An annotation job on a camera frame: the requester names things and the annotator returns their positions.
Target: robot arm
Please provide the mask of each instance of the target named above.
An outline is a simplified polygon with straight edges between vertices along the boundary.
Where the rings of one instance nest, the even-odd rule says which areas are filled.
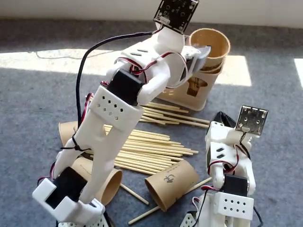
[[[174,10],[180,4],[187,10]],[[151,101],[166,87],[186,82],[207,57],[210,50],[202,53],[193,47],[184,47],[184,25],[188,24],[197,4],[197,0],[162,0],[154,19],[161,24],[158,33],[123,50],[108,70],[108,85],[99,86],[86,117],[57,156],[54,180],[44,179],[33,192],[34,199],[59,222],[87,225],[100,219],[105,208],[94,195],[110,174],[118,152],[143,114],[139,104]],[[112,125],[107,135],[103,128],[106,122]],[[94,153],[88,182],[71,168],[87,149]]]

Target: black wire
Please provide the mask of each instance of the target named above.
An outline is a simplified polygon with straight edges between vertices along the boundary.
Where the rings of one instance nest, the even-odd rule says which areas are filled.
[[[111,41],[115,41],[115,40],[120,40],[120,39],[127,39],[127,38],[133,38],[133,37],[141,37],[141,36],[147,36],[147,35],[152,35],[157,31],[153,31],[153,32],[138,32],[138,33],[134,33],[134,34],[128,34],[128,35],[119,35],[119,36],[114,36],[108,39],[105,39],[97,44],[95,44],[94,46],[90,47],[84,54],[82,60],[81,60],[81,64],[79,67],[79,71],[78,71],[78,75],[77,75],[77,82],[76,82],[76,102],[77,102],[77,113],[78,113],[78,128],[81,125],[81,103],[80,103],[80,81],[81,81],[81,76],[82,76],[82,71],[83,71],[83,67],[84,67],[84,63],[85,60],[87,59],[87,56],[95,49],[99,48],[100,46],[107,44]]]
[[[254,211],[255,211],[257,217],[259,218],[260,224],[258,225],[258,227],[262,227],[264,225],[264,222],[263,222],[263,220],[261,218],[261,215],[259,214],[259,212],[257,211],[257,208],[255,206],[254,206]]]
[[[199,215],[198,215],[198,217],[197,217],[197,219],[196,219],[196,222],[195,222],[194,225],[191,226],[191,227],[194,227],[194,226],[198,223],[198,221],[199,221],[199,218],[200,218],[200,215],[201,215],[201,211],[202,211],[202,207],[203,207],[204,202],[205,202],[205,199],[206,199],[206,194],[207,194],[207,192],[208,192],[208,190],[205,190],[205,194],[204,194],[204,198],[203,198],[202,205],[201,205],[201,207],[200,207]]]
[[[243,133],[243,135],[241,136],[240,138],[240,146],[243,148],[243,150],[245,151],[246,153],[246,156],[250,159],[250,153],[248,152],[247,148],[243,145],[242,141],[244,140],[246,136],[246,132]]]

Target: white bracket with holes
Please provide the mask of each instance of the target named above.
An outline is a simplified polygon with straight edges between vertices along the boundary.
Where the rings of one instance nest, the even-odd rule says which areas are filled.
[[[59,223],[58,227],[83,227],[83,225],[77,225],[71,222],[63,222]],[[104,215],[102,215],[98,222],[91,225],[85,225],[85,227],[109,227],[109,225],[106,222]]]
[[[214,195],[214,213],[233,218],[252,220],[253,198],[217,192]]]
[[[89,108],[120,130],[133,129],[143,114],[141,106],[127,104],[103,86],[99,86]]]
[[[192,227],[195,224],[196,220],[192,214],[187,213],[180,225],[180,227]]]

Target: wooden stick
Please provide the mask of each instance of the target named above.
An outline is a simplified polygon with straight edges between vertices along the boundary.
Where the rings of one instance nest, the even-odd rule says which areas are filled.
[[[138,156],[136,154],[126,154],[126,153],[123,153],[123,152],[120,152],[119,155],[139,158],[138,161],[144,161],[144,162],[157,161],[157,162],[159,162],[158,164],[164,165],[164,166],[167,166],[167,164],[172,164],[173,165],[173,164],[176,163],[176,162],[172,162],[172,161],[168,161],[168,160],[158,159],[158,158],[155,158],[155,157],[143,157],[143,156]]]
[[[111,128],[107,128],[107,127],[105,128],[105,131],[107,133],[109,133],[110,130],[111,130]],[[152,139],[152,140],[163,140],[163,141],[169,141],[170,140],[169,137],[149,135],[149,134],[146,134],[146,133],[141,133],[141,132],[136,132],[136,131],[131,132],[130,136],[136,136],[136,137],[140,137],[140,138],[148,138],[148,139]]]
[[[140,132],[132,132],[131,136],[141,137],[141,138],[149,138],[152,140],[164,140],[169,141],[169,137],[162,137],[162,136],[154,136],[154,135],[148,135]]]
[[[112,128],[112,126],[108,125],[108,124],[105,124],[104,127]],[[150,135],[155,135],[155,136],[169,137],[169,135],[155,133],[155,132],[151,132],[151,131],[143,131],[143,130],[138,130],[138,129],[134,129],[133,131],[134,132],[145,133],[145,134],[150,134]]]
[[[161,172],[161,170],[151,169],[151,168],[148,168],[148,167],[139,166],[139,165],[135,165],[135,164],[130,164],[130,163],[126,163],[126,162],[115,161],[115,164],[130,166],[130,167],[134,167],[134,168],[138,168],[138,169],[142,169],[142,170],[147,170],[147,171],[151,171],[151,172],[155,172],[155,173]]]
[[[177,145],[181,144],[179,142],[174,142],[174,141],[153,140],[153,139],[141,138],[141,137],[136,137],[136,136],[129,136],[128,139],[129,140],[140,140],[140,141],[145,141],[145,142],[160,143],[160,144],[177,144]]]
[[[183,151],[183,150],[172,150],[172,149],[164,149],[164,148],[149,148],[149,147],[141,147],[137,145],[128,145],[124,144],[123,148],[137,148],[137,149],[145,149],[145,150],[154,150],[154,151],[163,151],[163,152],[171,152],[171,153],[177,153],[177,154],[183,154],[183,155],[193,155],[193,153],[197,154],[197,151]]]
[[[176,161],[181,161],[181,160],[183,160],[183,158],[181,158],[181,157],[173,157],[173,156],[167,156],[167,155],[158,155],[158,154],[151,154],[152,156],[154,156],[154,157],[169,157],[171,160],[176,160]]]
[[[123,153],[119,153],[117,156],[118,157],[129,158],[129,159],[133,159],[133,160],[137,160],[137,161],[145,161],[145,162],[155,163],[155,164],[159,164],[159,165],[162,165],[162,166],[171,166],[172,165],[171,163],[164,163],[164,162],[162,162],[162,160],[155,159],[155,158],[150,158],[150,157],[138,157],[138,156],[133,156],[133,155],[125,155]]]
[[[142,140],[132,140],[129,139],[126,142],[137,142],[137,143],[143,143],[143,144],[152,144],[152,145],[160,145],[160,146],[167,146],[167,147],[171,147],[171,148],[184,148],[184,145],[182,144],[168,144],[168,143],[158,143],[158,142],[152,142],[152,141],[142,141]]]
[[[180,153],[174,153],[174,152],[166,152],[166,151],[157,151],[157,150],[147,150],[147,149],[139,149],[139,148],[128,148],[123,147],[123,150],[127,151],[138,151],[142,153],[152,153],[152,154],[158,154],[158,155],[168,155],[168,156],[175,156],[175,157],[181,157],[182,154]]]
[[[185,194],[191,192],[192,190],[194,190],[194,189],[196,189],[196,188],[198,188],[198,187],[201,187],[203,184],[209,182],[211,179],[212,179],[212,178],[209,177],[209,178],[207,178],[206,180],[203,180],[202,182],[196,184],[195,186],[191,187]],[[140,219],[142,219],[142,218],[144,218],[144,217],[146,217],[146,216],[152,214],[153,212],[156,212],[156,211],[159,210],[159,209],[160,209],[160,207],[157,206],[157,207],[155,207],[155,208],[149,210],[148,212],[145,212],[144,214],[142,214],[142,215],[140,215],[140,216],[134,218],[133,220],[130,220],[130,221],[128,222],[128,224],[131,225],[131,224],[133,224],[133,223],[139,221]]]
[[[162,157],[161,155],[159,156],[154,156],[152,154],[143,154],[143,153],[135,153],[135,152],[131,152],[131,151],[124,151],[121,150],[120,153],[123,154],[129,154],[129,155],[135,155],[135,156],[142,156],[142,157],[152,157],[152,158],[156,158],[156,159],[160,159],[160,160],[166,160],[166,161],[171,161],[171,158],[167,158],[167,157]]]
[[[163,114],[161,114],[161,113],[156,113],[156,112],[154,112],[154,111],[144,110],[144,112],[147,112],[147,113],[150,113],[150,114],[154,114],[154,115],[164,116]]]
[[[155,208],[149,210],[148,212],[145,212],[144,214],[142,214],[142,215],[140,215],[140,216],[134,218],[133,220],[130,220],[130,221],[128,222],[128,224],[131,225],[131,224],[133,224],[133,223],[139,221],[140,219],[142,219],[142,218],[144,218],[144,217],[146,217],[146,216],[152,214],[153,212],[155,212],[155,211],[157,211],[157,210],[159,210],[159,209],[160,209],[160,207],[157,206],[157,207],[155,207]]]
[[[137,165],[137,166],[143,166],[143,167],[147,167],[150,169],[156,169],[156,170],[160,170],[160,171],[168,168],[168,166],[159,167],[159,166],[156,166],[157,164],[153,164],[153,163],[150,164],[148,162],[140,162],[140,161],[127,159],[127,158],[120,158],[120,157],[116,157],[116,161],[123,162],[123,163],[129,163],[129,164],[133,164],[133,165]]]
[[[128,193],[130,193],[131,195],[133,195],[134,197],[136,197],[138,200],[140,200],[141,202],[145,203],[146,205],[149,204],[149,202],[147,200],[145,200],[144,198],[142,198],[140,195],[138,195],[137,193],[135,193],[133,190],[131,190],[130,188],[126,187],[124,184],[120,184],[120,187],[123,188],[124,190],[126,190]]]
[[[164,107],[169,107],[171,109],[180,109],[180,107],[177,107],[177,106],[173,106],[173,105],[166,105],[166,104],[161,104],[161,103],[153,103],[153,102],[150,102],[150,104],[152,105],[157,105],[157,106],[164,106]]]
[[[153,108],[157,108],[157,109],[163,109],[163,110],[170,110],[170,111],[175,111],[175,112],[181,112],[181,113],[189,113],[188,110],[181,110],[181,109],[175,109],[175,108],[171,108],[171,107],[165,107],[165,106],[158,106],[158,105],[154,105],[154,104],[146,104],[143,106],[148,106],[148,107],[153,107]]]
[[[138,169],[138,168],[134,168],[134,167],[118,164],[118,163],[115,163],[115,166],[120,167],[120,168],[124,168],[124,169],[133,170],[133,171],[143,173],[143,174],[148,174],[148,175],[156,174],[156,172],[151,172],[151,171],[147,171],[147,170],[143,170],[143,169]]]
[[[156,110],[156,109],[151,109],[151,108],[147,108],[147,107],[143,107],[143,108],[144,108],[144,111],[148,111],[148,113],[150,113],[150,112],[161,113],[161,114],[163,113],[165,115],[184,118],[184,119],[188,119],[188,120],[192,120],[192,121],[196,121],[196,122],[202,122],[202,123],[207,124],[207,125],[209,125],[209,123],[210,123],[210,121],[195,118],[195,117],[188,117],[188,116],[184,116],[184,115],[180,115],[180,114],[174,114],[174,113],[170,113],[170,112],[167,112],[167,111]]]
[[[206,124],[201,124],[201,123],[196,123],[196,122],[189,122],[189,121],[184,121],[184,120],[180,120],[180,119],[176,119],[176,118],[171,118],[171,117],[157,116],[157,118],[164,119],[164,120],[169,120],[169,121],[173,121],[173,122],[180,122],[180,123],[184,123],[184,124],[190,124],[190,125],[199,126],[201,128],[208,129],[208,125],[206,125]]]
[[[189,149],[189,148],[178,148],[178,147],[173,147],[173,146],[160,145],[160,144],[156,144],[156,143],[143,143],[143,142],[139,142],[139,141],[134,142],[134,141],[129,141],[129,140],[127,140],[125,142],[125,145],[137,145],[142,148],[148,147],[148,148],[163,148],[163,149],[169,149],[169,150],[182,150],[182,151],[188,151],[188,152],[191,151],[191,149]]]
[[[212,179],[212,178],[209,177],[209,178],[207,178],[207,179],[201,181],[200,183],[197,183],[196,185],[194,185],[194,186],[192,186],[190,189],[188,189],[188,191],[187,191],[185,194],[187,194],[187,193],[193,191],[194,189],[196,189],[196,188],[198,188],[198,187],[201,187],[202,185],[204,185],[204,184],[206,184],[207,182],[211,181],[211,179]]]
[[[180,124],[180,122],[171,122],[171,121],[163,121],[165,122],[166,124]]]
[[[151,121],[151,122],[155,122],[155,123],[158,123],[158,124],[165,125],[165,123],[164,123],[163,121],[160,121],[160,120],[156,120],[156,119],[151,118],[151,117],[161,117],[161,116],[159,116],[159,115],[153,115],[153,114],[150,114],[150,113],[149,113],[149,116],[150,116],[150,117],[147,117],[147,116],[145,116],[145,115],[143,114],[143,116],[141,116],[141,118],[142,118],[143,120],[148,120],[148,121]]]

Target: printed logo on cup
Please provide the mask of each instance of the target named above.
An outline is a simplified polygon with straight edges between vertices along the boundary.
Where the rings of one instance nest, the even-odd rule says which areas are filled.
[[[166,183],[173,183],[174,177],[175,176],[173,174],[170,174],[170,175],[166,176],[163,180],[166,181]]]

